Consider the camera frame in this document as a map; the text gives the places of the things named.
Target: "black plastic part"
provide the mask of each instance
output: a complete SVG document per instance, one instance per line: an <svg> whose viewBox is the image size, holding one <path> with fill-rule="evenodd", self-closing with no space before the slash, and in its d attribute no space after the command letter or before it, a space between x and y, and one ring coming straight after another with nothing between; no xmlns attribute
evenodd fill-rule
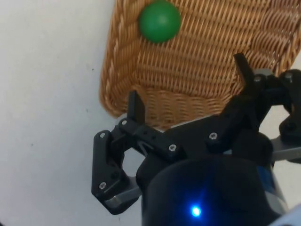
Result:
<svg viewBox="0 0 301 226"><path fill-rule="evenodd" d="M216 122L217 115L209 116L197 121L188 122L184 125L165 131L165 135L176 140L182 145L188 159L200 159L210 154L205 141L211 131L211 126Z"/></svg>
<svg viewBox="0 0 301 226"><path fill-rule="evenodd" d="M245 84L252 83L255 75L245 55L243 53L237 53L234 55L234 60L236 63L238 74L243 79L244 83Z"/></svg>
<svg viewBox="0 0 301 226"><path fill-rule="evenodd" d="M109 156L109 147L112 135L109 131L102 131L94 137L93 167L92 167L92 194L113 215L126 211L138 199L131 200L118 208L112 209L106 205L106 200L122 192L129 184L125 172L118 167L121 162L116 162ZM104 189L100 184L105 182Z"/></svg>
<svg viewBox="0 0 301 226"><path fill-rule="evenodd" d="M145 190L154 177L170 165L171 164L169 162L159 158L156 154L150 153L145 158L136 174L136 181L141 192L145 193Z"/></svg>
<svg viewBox="0 0 301 226"><path fill-rule="evenodd" d="M289 162L301 164L301 158L300 159L289 160Z"/></svg>
<svg viewBox="0 0 301 226"><path fill-rule="evenodd" d="M165 160L176 161L184 157L180 144L164 133L128 118L125 120L126 124L123 124L123 121L119 123L119 129L130 137L131 147L141 154L146 155L144 150L141 150L141 144L145 144L143 147L147 153L154 152ZM176 145L176 149L172 152L169 150L170 145Z"/></svg>
<svg viewBox="0 0 301 226"><path fill-rule="evenodd" d="M301 71L289 70L281 74L280 79L292 101L290 116L279 126L281 139L287 143L293 142L301 145Z"/></svg>
<svg viewBox="0 0 301 226"><path fill-rule="evenodd" d="M192 216L193 206L200 217ZM166 168L143 195L143 226L267 226L279 216L256 164L222 155Z"/></svg>
<svg viewBox="0 0 301 226"><path fill-rule="evenodd" d="M232 156L246 159L258 166L271 167L273 146L268 137L243 129L232 145Z"/></svg>
<svg viewBox="0 0 301 226"><path fill-rule="evenodd" d="M137 91L132 91L129 94L127 118L139 124L145 123L145 107Z"/></svg>

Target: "robotic arm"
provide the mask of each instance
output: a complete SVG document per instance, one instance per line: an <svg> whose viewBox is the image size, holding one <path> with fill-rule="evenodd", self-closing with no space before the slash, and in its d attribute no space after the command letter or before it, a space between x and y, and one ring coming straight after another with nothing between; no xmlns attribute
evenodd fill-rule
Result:
<svg viewBox="0 0 301 226"><path fill-rule="evenodd" d="M245 86L219 115L160 132L145 125L138 94L112 132L94 138L92 194L114 215L142 196L143 226L267 226L287 206L275 161L301 163L301 71L276 78L234 56ZM270 140L259 126L273 105L289 112ZM125 152L145 156L136 177L122 169Z"/></svg>

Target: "screw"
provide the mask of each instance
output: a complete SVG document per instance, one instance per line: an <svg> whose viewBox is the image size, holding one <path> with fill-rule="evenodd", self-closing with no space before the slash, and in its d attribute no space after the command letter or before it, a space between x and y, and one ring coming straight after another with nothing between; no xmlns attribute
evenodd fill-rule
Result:
<svg viewBox="0 0 301 226"><path fill-rule="evenodd" d="M217 133L211 133L209 135L210 140L216 140L217 139Z"/></svg>
<svg viewBox="0 0 301 226"><path fill-rule="evenodd" d="M287 80L289 80L289 82L292 82L293 81L293 74L292 73L286 73L285 78Z"/></svg>
<svg viewBox="0 0 301 226"><path fill-rule="evenodd" d="M177 145L170 145L168 149L169 151L174 152L177 149Z"/></svg>
<svg viewBox="0 0 301 226"><path fill-rule="evenodd" d="M99 188L100 188L100 190L103 190L103 189L105 189L106 186L107 186L107 183L102 182L102 183L99 185Z"/></svg>
<svg viewBox="0 0 301 226"><path fill-rule="evenodd" d="M254 81L255 81L255 82L261 81L261 77L260 77L260 76L256 76L256 77L254 78Z"/></svg>

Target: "white table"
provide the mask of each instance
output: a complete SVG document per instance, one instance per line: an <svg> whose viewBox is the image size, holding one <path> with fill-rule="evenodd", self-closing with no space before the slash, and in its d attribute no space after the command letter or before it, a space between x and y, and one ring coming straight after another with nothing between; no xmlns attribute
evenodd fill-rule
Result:
<svg viewBox="0 0 301 226"><path fill-rule="evenodd" d="M14 0L0 5L0 221L5 226L139 226L140 204L111 216L90 193L93 136L115 120L98 102L113 0ZM301 58L294 67L301 69ZM274 108L270 137L286 116ZM141 158L130 153L134 174ZM290 207L301 167L276 174Z"/></svg>

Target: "bolt head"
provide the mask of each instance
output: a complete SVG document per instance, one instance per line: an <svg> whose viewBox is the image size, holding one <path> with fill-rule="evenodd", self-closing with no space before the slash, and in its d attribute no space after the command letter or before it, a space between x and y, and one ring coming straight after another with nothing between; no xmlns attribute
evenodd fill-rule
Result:
<svg viewBox="0 0 301 226"><path fill-rule="evenodd" d="M210 140L216 140L217 139L217 133L211 133L210 135L209 135L209 139Z"/></svg>
<svg viewBox="0 0 301 226"><path fill-rule="evenodd" d="M103 190L103 189L106 188L106 186L107 186L107 183L102 182L102 183L99 185L99 188L100 188L100 190Z"/></svg>
<svg viewBox="0 0 301 226"><path fill-rule="evenodd" d="M169 151L171 151L171 152L175 152L176 149L177 149L177 145L170 145L168 149L169 149Z"/></svg>

